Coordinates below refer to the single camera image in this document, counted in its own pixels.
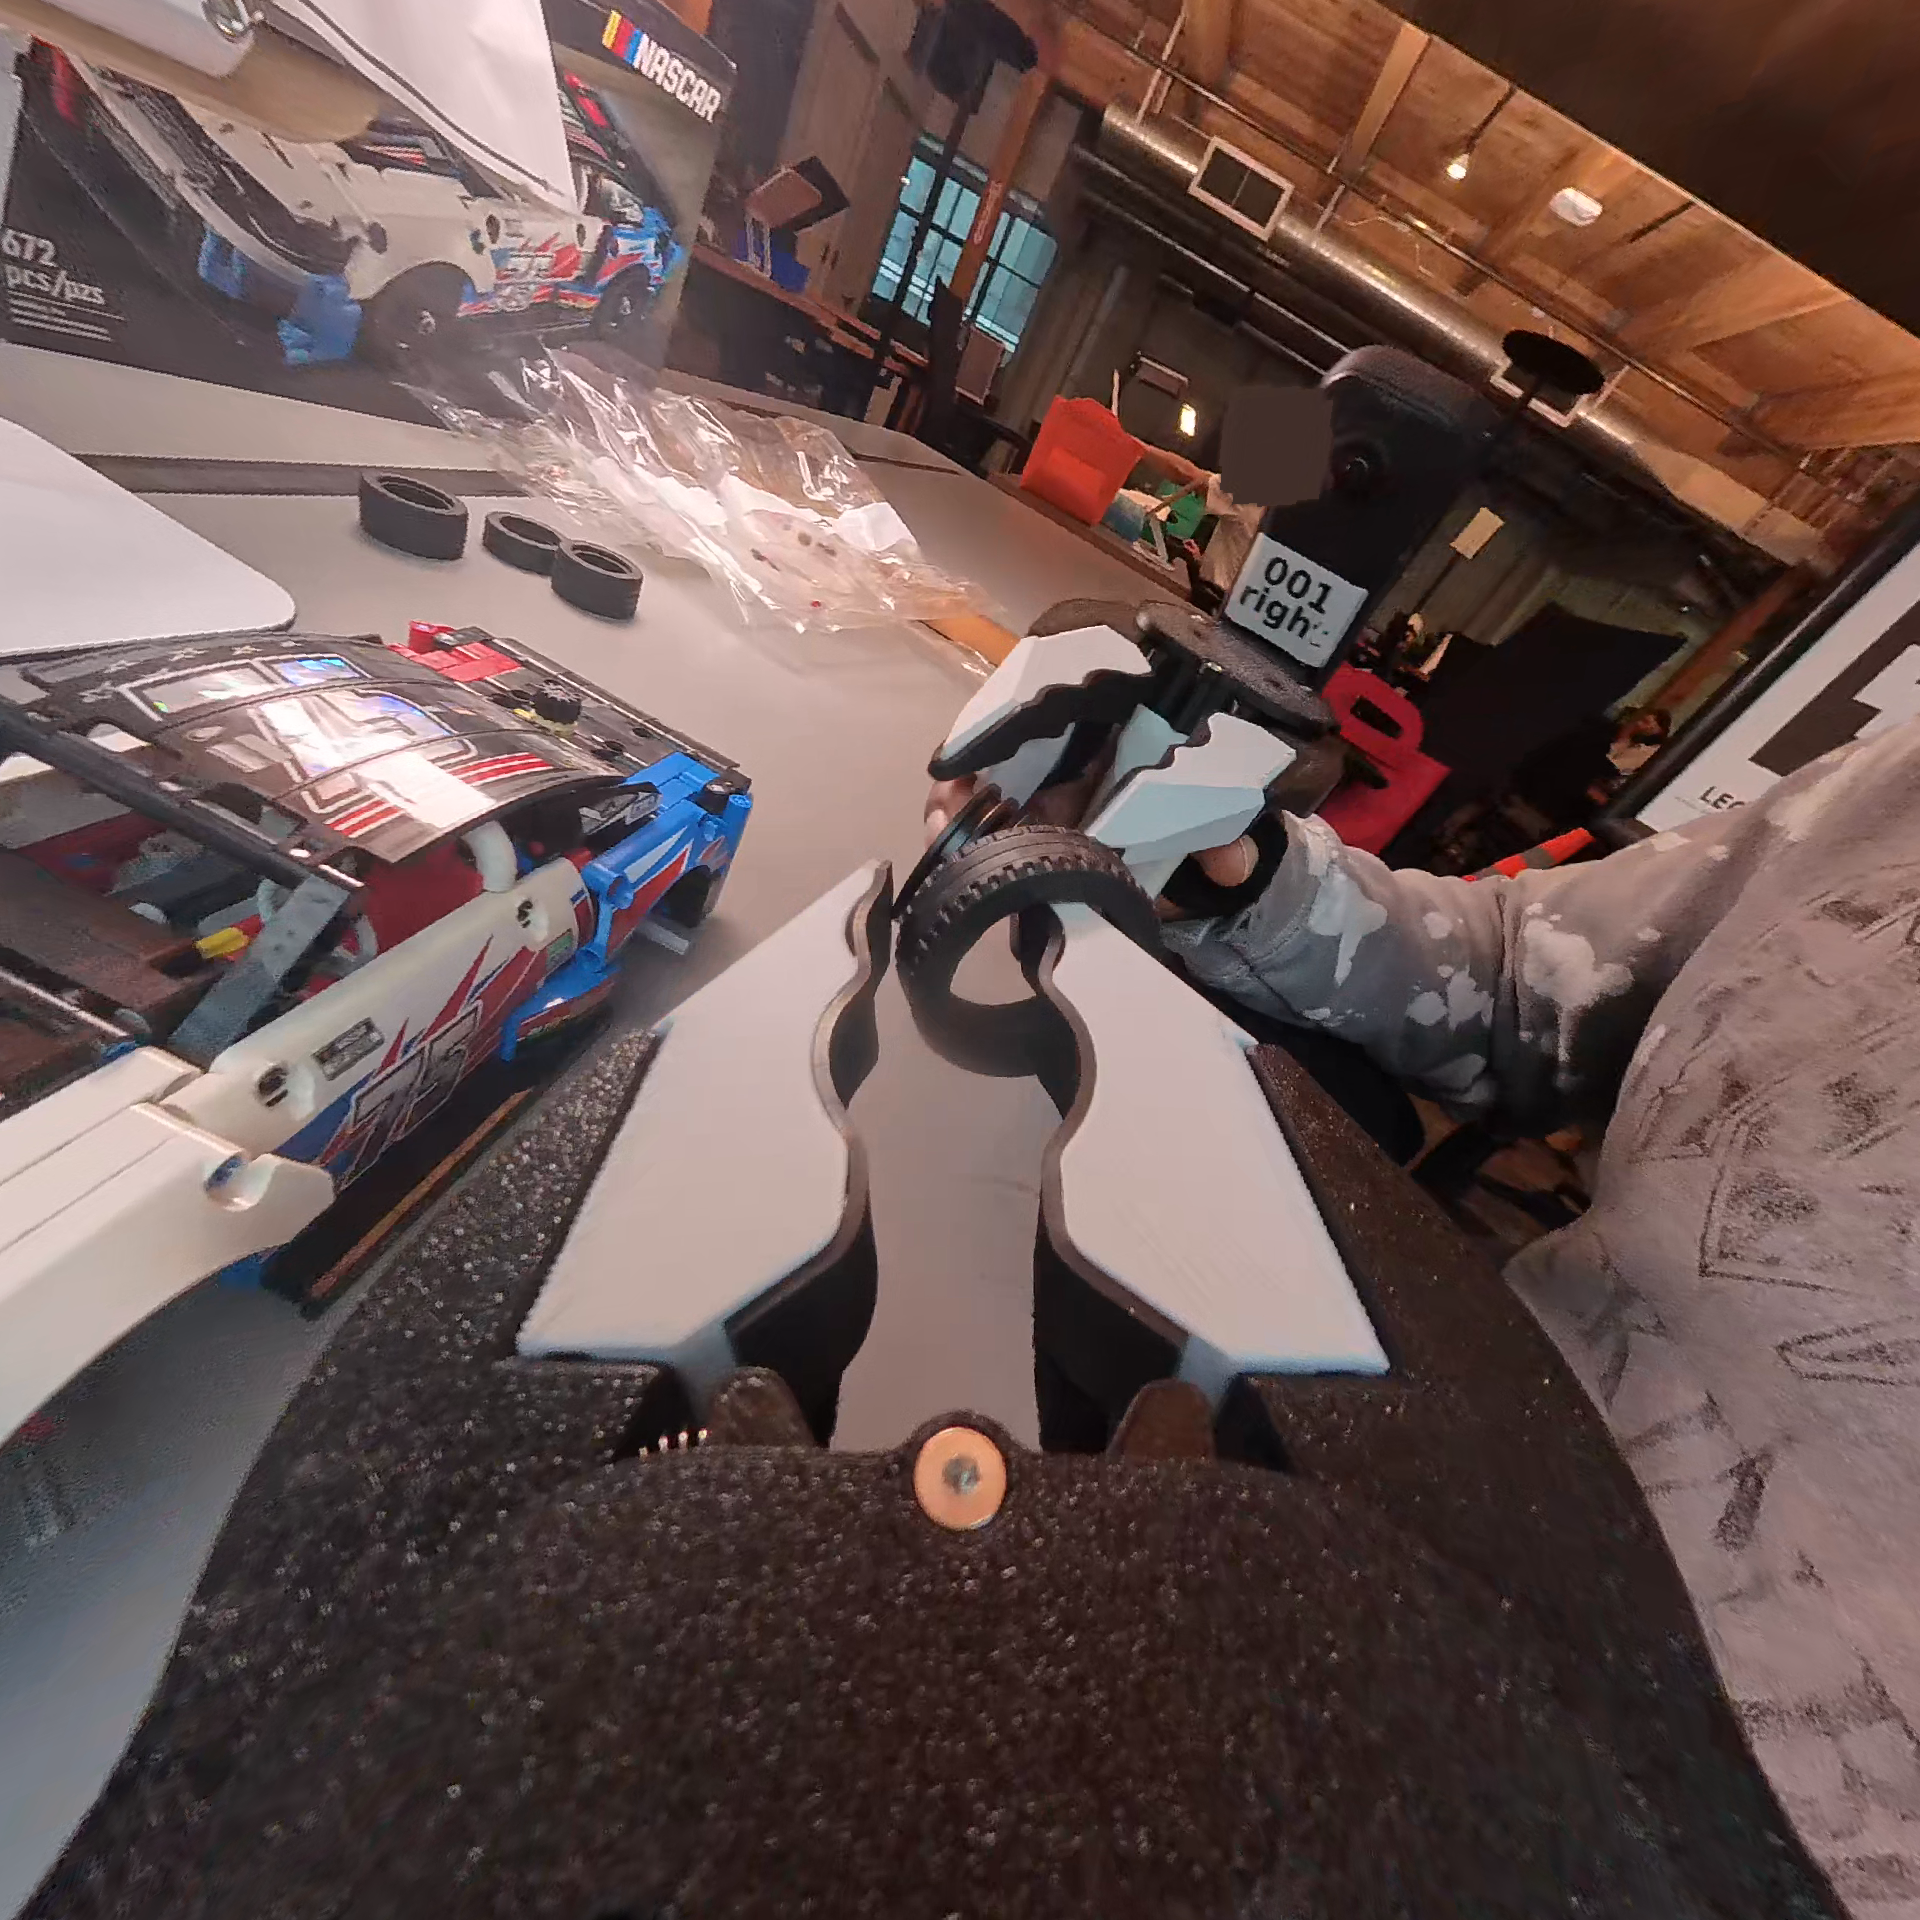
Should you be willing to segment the person's right forearm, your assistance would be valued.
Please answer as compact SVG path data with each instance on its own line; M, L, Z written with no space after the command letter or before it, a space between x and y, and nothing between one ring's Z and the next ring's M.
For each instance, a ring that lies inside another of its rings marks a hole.
M1281 831L1254 900L1169 923L1195 982L1353 1044L1459 1118L1532 1133L1612 1107L1688 959L1637 857L1454 879L1389 870L1317 818Z

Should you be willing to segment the black round ceiling fixture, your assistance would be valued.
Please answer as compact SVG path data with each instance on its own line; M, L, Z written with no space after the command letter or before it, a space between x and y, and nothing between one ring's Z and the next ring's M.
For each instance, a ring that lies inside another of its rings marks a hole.
M1501 380L1525 403L1565 413L1602 391L1608 375L1588 354L1538 330L1516 326L1501 335Z

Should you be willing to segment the window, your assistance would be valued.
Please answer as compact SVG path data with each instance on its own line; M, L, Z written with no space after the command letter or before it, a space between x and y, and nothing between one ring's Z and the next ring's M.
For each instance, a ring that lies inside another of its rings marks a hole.
M988 183L982 166L964 158L934 183L939 150L941 145L933 135L917 139L900 175L880 262L857 308L857 316L875 326L882 308L900 305L909 342L929 334L933 287L955 275ZM1059 239L1041 206L1024 195L1011 195L973 282L966 325L1012 354L1057 255Z

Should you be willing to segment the toy car box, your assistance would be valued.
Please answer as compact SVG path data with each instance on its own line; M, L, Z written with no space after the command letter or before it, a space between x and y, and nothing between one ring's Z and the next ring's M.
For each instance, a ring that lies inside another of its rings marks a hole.
M736 90L709 4L540 4L571 207L493 180L277 4L51 4L173 70L213 173L161 175L306 282L226 387L408 418L401 372L435 354L590 338L660 359Z

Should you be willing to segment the black rimless toy tire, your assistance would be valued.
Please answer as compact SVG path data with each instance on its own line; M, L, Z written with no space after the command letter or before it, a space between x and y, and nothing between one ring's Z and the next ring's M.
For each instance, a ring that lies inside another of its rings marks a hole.
M360 531L376 545L426 563L454 563L468 545L468 509L450 491L403 470L362 470Z

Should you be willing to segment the metal air duct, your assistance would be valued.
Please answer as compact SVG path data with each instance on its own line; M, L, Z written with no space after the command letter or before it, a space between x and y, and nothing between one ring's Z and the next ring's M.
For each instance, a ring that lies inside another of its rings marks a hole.
M1336 305L1378 338L1420 353L1457 378L1514 399L1516 365L1491 322L1476 319L1414 279L1352 247L1331 226L1320 229L1282 207L1272 230L1237 222L1195 187L1202 165L1220 141L1188 129L1139 116L1117 106L1099 114L1092 155L1105 175L1141 189L1170 220L1208 233L1219 268L1245 283L1297 282Z

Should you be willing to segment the black toy wheel rim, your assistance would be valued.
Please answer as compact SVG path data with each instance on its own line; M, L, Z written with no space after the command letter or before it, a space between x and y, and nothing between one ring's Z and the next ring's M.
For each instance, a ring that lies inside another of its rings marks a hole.
M1019 899L1027 870L1041 860L1041 836L1046 827L1027 803L982 785L933 836L900 892L900 905L926 895L946 900L957 892L990 900Z

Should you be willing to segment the open instruction booklet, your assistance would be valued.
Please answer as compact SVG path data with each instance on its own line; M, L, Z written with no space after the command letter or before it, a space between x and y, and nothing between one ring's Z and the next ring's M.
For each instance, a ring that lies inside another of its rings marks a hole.
M571 207L561 82L540 2L278 2L398 107L512 191Z

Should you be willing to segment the red plastic carrier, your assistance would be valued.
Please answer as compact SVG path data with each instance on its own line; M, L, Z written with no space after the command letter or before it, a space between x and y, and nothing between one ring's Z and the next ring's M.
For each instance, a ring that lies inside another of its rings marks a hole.
M1337 719L1341 775L1320 817L1345 843L1381 857L1438 794L1450 769L1425 749L1422 709L1378 671L1341 662L1326 699Z

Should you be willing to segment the white book stand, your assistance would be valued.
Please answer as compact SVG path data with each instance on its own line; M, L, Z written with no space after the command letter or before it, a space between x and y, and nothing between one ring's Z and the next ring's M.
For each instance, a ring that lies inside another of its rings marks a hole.
M282 395L237 391L265 319L306 285L221 206L173 70L91 20L5 4L5 659L298 623L298 601L176 517L217 499L140 497L81 453L272 461L237 431L298 428ZM185 180L161 175L185 159Z

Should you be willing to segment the toy brick race car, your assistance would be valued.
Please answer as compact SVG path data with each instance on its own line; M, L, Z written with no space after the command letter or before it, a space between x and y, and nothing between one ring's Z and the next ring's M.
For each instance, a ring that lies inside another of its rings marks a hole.
M5 662L3 1427L684 950L731 756L521 642L413 623Z

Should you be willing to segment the framed marker sign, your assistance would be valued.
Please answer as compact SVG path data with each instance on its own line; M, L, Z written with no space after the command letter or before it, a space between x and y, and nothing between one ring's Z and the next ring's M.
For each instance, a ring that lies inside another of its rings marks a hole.
M1712 818L1916 714L1917 502L1908 501L1763 660L1628 779L1593 831L1616 851Z

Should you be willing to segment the black toy car tire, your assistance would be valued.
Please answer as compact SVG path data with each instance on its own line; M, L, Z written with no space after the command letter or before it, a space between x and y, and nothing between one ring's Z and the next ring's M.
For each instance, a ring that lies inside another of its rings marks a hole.
M1019 826L973 841L917 873L897 907L897 972L908 1011L948 1065L986 1077L1037 1077L1065 1046L1065 1018L1041 986L1043 959L1083 907L1147 958L1163 958L1161 918L1114 849L1060 826ZM1008 926L1027 994L963 997L953 982L971 950Z

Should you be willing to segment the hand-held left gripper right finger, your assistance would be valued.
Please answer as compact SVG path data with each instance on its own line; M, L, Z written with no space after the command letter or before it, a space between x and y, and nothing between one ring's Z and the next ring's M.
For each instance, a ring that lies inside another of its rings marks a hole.
M1387 1371L1254 1070L1254 1039L1092 907L1060 907L1046 997L1076 1092L1046 1222L1188 1386Z

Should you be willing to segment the person's grey patterned sweatshirt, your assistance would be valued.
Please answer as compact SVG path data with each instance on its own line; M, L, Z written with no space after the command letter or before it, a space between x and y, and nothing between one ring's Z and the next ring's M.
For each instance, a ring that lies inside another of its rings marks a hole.
M1916 1915L1916 722L1514 883L1522 1037L1613 1092L1514 1279L1850 1915Z

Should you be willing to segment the orange plastic bin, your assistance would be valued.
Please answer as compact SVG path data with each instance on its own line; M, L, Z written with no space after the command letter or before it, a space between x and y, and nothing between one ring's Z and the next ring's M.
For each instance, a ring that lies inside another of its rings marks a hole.
M1018 485L1068 521L1098 525L1144 453L1145 443L1112 407L1092 398L1057 395L1024 455Z

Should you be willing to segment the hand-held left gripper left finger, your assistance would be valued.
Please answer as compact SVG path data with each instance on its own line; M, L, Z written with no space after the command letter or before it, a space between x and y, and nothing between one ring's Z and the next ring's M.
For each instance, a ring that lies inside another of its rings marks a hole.
M851 1100L894 915L865 861L649 1034L610 1148L516 1333L525 1361L730 1369L869 1205Z

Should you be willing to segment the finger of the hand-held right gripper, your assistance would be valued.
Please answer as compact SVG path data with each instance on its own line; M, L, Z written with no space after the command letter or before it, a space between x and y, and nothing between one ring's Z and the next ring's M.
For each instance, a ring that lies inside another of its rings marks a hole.
M1145 894L1161 895L1188 857L1245 835L1297 758L1290 741L1229 711L1214 711L1188 735L1157 711L1137 711L1083 835L1117 852Z
M933 781L980 777L1082 724L1112 727L1145 694L1145 651L1130 638L1019 638L953 717L929 762Z

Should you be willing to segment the clear plastic bags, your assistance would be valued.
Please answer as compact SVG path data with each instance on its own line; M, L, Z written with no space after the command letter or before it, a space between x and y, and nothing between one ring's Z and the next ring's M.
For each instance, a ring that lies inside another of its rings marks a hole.
M613 349L435 354L401 385L536 497L698 566L745 621L841 634L990 607L828 425L670 388Z

